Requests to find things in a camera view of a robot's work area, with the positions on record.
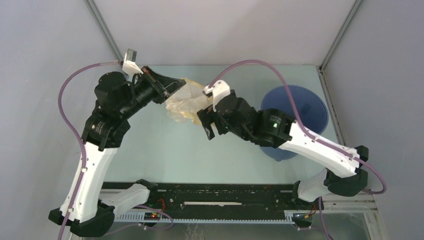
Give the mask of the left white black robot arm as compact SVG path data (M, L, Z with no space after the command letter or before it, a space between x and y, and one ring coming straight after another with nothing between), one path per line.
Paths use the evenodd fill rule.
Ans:
M183 79L158 74L148 66L133 73L131 80L119 71L99 78L94 110L82 134L76 135L81 149L78 169L64 203L50 211L50 221L69 227L78 237L98 238L128 210L156 206L158 194L140 183L113 197L100 198L100 193L110 163L130 129L129 119L149 103L164 103L185 84Z

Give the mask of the translucent white yellow trash bag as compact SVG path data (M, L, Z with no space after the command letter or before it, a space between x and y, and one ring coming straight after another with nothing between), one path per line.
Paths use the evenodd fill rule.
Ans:
M201 125L197 112L212 104L213 98L203 94L204 86L184 77L185 85L165 101L168 117L178 123L191 121Z

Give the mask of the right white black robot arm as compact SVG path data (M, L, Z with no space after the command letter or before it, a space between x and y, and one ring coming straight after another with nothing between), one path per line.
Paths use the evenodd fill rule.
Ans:
M290 151L324 166L315 176L295 183L290 196L295 208L304 209L330 193L353 197L367 186L368 172L354 160L368 156L366 147L354 148L351 156L346 156L328 147L328 139L311 130L303 131L297 120L278 109L257 111L233 90L217 97L197 112L209 140L215 137L214 125L219 135L232 133L260 147Z

